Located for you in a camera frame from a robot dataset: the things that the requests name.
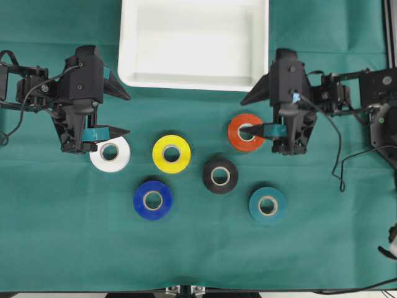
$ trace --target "metal frame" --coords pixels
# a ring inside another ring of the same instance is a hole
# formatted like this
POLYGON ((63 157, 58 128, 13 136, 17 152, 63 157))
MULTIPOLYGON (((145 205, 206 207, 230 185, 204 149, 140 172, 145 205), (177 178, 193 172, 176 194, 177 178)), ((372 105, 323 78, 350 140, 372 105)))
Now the metal frame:
POLYGON ((389 68, 397 66, 397 1, 383 0, 389 68))
MULTIPOLYGON (((2 294, 4 295, 16 295, 16 294, 49 294, 49 293, 54 293, 54 294, 94 294, 94 293, 113 293, 113 294, 139 294, 139 293, 152 293, 152 294, 165 294, 166 289, 152 289, 152 290, 142 290, 142 291, 18 291, 18 292, 1 292, 0 291, 0 298, 2 298, 2 294)), ((286 290, 286 289, 220 289, 217 287, 206 287, 205 288, 205 293, 299 293, 299 292, 320 292, 320 291, 346 291, 346 290, 356 290, 359 288, 349 288, 349 289, 299 289, 299 290, 286 290)), ((391 287, 387 289, 371 289, 371 290, 366 290, 366 292, 379 292, 379 291, 397 291, 397 287, 391 287)))

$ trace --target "tape roll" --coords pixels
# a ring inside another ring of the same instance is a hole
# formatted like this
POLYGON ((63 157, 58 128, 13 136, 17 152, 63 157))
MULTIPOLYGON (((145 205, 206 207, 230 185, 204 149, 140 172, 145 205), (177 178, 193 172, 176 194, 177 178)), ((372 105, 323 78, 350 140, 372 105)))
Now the tape roll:
POLYGON ((252 114, 241 114, 235 117, 229 124, 228 138, 235 149, 242 152, 252 152, 257 150, 265 142, 264 138, 253 136, 249 140, 241 137, 240 129, 262 124, 262 120, 252 114))
POLYGON ((143 183, 135 191, 133 198, 136 213, 148 220, 159 220, 166 216, 172 207, 172 194, 170 189, 159 181, 148 181, 143 183), (160 204, 151 208, 146 201, 148 195, 156 193, 160 198, 160 204))
POLYGON ((189 144, 177 135, 166 135, 160 138, 153 147, 154 164, 163 172, 176 174, 183 171, 190 162, 191 152, 189 144), (179 157, 176 161, 168 161, 164 154, 168 148, 176 148, 179 157))
POLYGON ((276 188, 260 188, 249 199, 251 216, 263 225, 275 225, 280 222, 285 216, 286 209, 287 200, 276 188))
POLYGON ((208 161, 204 166, 203 182, 205 187, 214 194, 227 194, 237 185, 238 170, 230 160, 214 158, 208 161), (226 172, 226 181, 216 181, 214 174, 218 169, 226 172))
POLYGON ((130 146, 123 137, 113 138, 106 142, 100 142, 97 146, 98 150, 90 152, 89 157, 92 164, 103 172, 114 173, 121 171, 130 161, 130 146), (117 152, 115 158, 108 160, 106 159, 104 152, 106 148, 111 146, 115 147, 117 152))

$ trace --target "black cable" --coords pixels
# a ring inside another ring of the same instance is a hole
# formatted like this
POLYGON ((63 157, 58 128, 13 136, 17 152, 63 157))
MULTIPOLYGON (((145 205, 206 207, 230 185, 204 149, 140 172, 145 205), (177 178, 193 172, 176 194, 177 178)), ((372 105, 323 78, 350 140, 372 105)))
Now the black cable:
POLYGON ((385 291, 391 298, 396 298, 395 296, 391 295, 388 291, 385 291))
POLYGON ((336 124, 334 123, 334 121, 332 121, 332 119, 330 118, 330 116, 328 116, 325 111, 322 110, 322 108, 318 107, 317 105, 313 104, 309 99, 307 99, 305 96, 300 95, 300 98, 307 104, 309 104, 311 107, 314 107, 317 111, 319 111, 320 113, 322 113, 322 115, 324 115, 324 117, 329 121, 329 123, 331 123, 332 127, 335 129, 338 139, 339 139, 339 145, 338 145, 338 149, 337 149, 337 155, 336 155, 336 159, 335 159, 335 164, 334 167, 332 169, 332 175, 337 178, 338 180, 340 180, 341 185, 345 185, 345 182, 343 181, 342 177, 339 177, 337 174, 335 174, 335 170, 337 168, 337 165, 339 163, 339 158, 341 157, 341 151, 342 151, 342 135, 341 132, 339 131, 339 129, 336 127, 336 124))
POLYGON ((363 126, 368 126, 370 125, 369 123, 367 123, 366 121, 364 121, 363 119, 360 118, 359 113, 357 110, 353 109, 351 103, 349 103, 348 101, 345 101, 347 107, 349 108, 349 111, 351 111, 353 117, 363 126))
POLYGON ((71 71, 71 70, 73 70, 75 68, 79 68, 79 67, 80 66, 78 66, 78 65, 71 66, 71 67, 65 69, 62 73, 60 73, 60 74, 58 74, 56 76, 53 76, 52 78, 49 78, 49 79, 41 82, 40 84, 37 84, 36 86, 32 87, 28 91, 28 93, 25 95, 24 100, 22 101, 22 104, 20 105, 20 116, 19 116, 18 124, 9 133, 0 132, 0 134, 4 135, 4 138, 0 141, 0 145, 1 146, 6 146, 8 144, 9 137, 12 134, 14 134, 19 129, 19 127, 21 126, 22 121, 24 119, 25 105, 26 105, 27 98, 29 97, 30 93, 32 93, 34 90, 39 88, 41 85, 48 84, 49 82, 54 81, 55 79, 58 79, 58 78, 64 76, 67 72, 69 72, 69 71, 71 71))
POLYGON ((319 295, 350 294, 350 293, 357 293, 357 292, 362 292, 362 291, 376 289, 378 287, 384 286, 385 284, 391 284, 392 282, 397 282, 397 278, 388 279, 387 281, 378 282, 377 284, 373 284, 373 285, 368 286, 368 287, 361 287, 361 288, 358 288, 358 289, 344 290, 344 291, 332 291, 332 292, 319 291, 319 292, 314 292, 314 293, 315 294, 319 294, 319 295))
POLYGON ((13 64, 14 66, 19 66, 19 63, 18 63, 18 61, 17 61, 17 57, 15 57, 14 53, 12 53, 10 50, 4 50, 4 51, 1 51, 1 52, 0 52, 0 64, 6 65, 6 66, 9 65, 8 63, 5 63, 5 62, 1 61, 1 60, 2 60, 2 57, 3 57, 5 54, 7 54, 8 57, 10 57, 10 60, 11 60, 11 62, 12 62, 12 64, 13 64))
POLYGON ((54 119, 59 119, 60 116, 58 114, 56 114, 55 112, 51 111, 50 109, 43 109, 43 111, 49 113, 51 115, 51 118, 54 119))
POLYGON ((345 186, 346 186, 346 185, 345 185, 345 182, 344 182, 344 180, 343 180, 343 171, 344 171, 344 164, 345 164, 346 160, 348 160, 349 158, 353 158, 353 157, 356 157, 356 156, 359 156, 359 155, 363 155, 363 154, 366 154, 366 153, 369 153, 369 152, 372 152, 372 151, 376 151, 376 150, 379 150, 379 149, 384 149, 384 148, 394 148, 394 149, 397 149, 397 146, 393 146, 393 145, 383 145, 383 146, 379 146, 379 147, 367 149, 367 150, 364 150, 364 151, 361 151, 361 152, 358 152, 358 153, 354 153, 354 154, 351 154, 351 155, 345 157, 345 158, 342 160, 342 163, 341 163, 341 185, 339 186, 339 190, 340 190, 341 192, 344 192, 344 191, 345 191, 345 186))

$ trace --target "white tray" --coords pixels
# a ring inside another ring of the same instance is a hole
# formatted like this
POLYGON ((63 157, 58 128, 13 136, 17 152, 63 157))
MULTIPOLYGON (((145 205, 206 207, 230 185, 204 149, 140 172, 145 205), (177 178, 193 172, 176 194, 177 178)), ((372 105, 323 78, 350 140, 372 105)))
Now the white tray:
POLYGON ((250 91, 267 73, 269 0, 123 0, 129 86, 250 91))

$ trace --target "green tablecloth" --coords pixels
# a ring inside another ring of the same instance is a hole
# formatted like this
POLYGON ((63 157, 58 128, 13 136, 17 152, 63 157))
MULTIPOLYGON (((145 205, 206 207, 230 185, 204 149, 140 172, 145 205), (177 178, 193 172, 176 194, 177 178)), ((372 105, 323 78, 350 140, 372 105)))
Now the green tablecloth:
MULTIPOLYGON (((0 48, 22 65, 56 75, 79 45, 96 44, 117 69, 119 0, 2 0, 0 48)), ((386 67, 380 0, 273 0, 270 56, 296 49, 308 71, 386 67)), ((16 77, 10 79, 9 98, 16 77)), ((357 84, 353 102, 359 104, 357 84)), ((99 123, 130 129, 129 165, 96 170, 88 155, 62 154, 46 113, 26 114, 0 149, 0 291, 126 291, 172 284, 245 289, 366 286, 396 276, 395 262, 377 252, 396 220, 393 170, 376 154, 348 163, 346 192, 330 175, 337 136, 319 116, 308 153, 255 153, 228 143, 228 122, 242 112, 270 121, 268 103, 242 108, 244 93, 127 88, 131 102, 105 97, 99 123), (151 160, 154 142, 176 131, 191 145, 180 174, 162 174, 151 160), (226 196, 208 192, 203 164, 215 153, 233 161, 239 183, 226 196), (132 194, 148 176, 174 194, 170 214, 149 222, 133 210, 132 194), (288 214, 274 227, 256 224, 249 196, 275 186, 288 214)), ((1 111, 3 130, 18 113, 1 111)), ((368 130, 336 118, 342 155, 368 146, 368 130)))

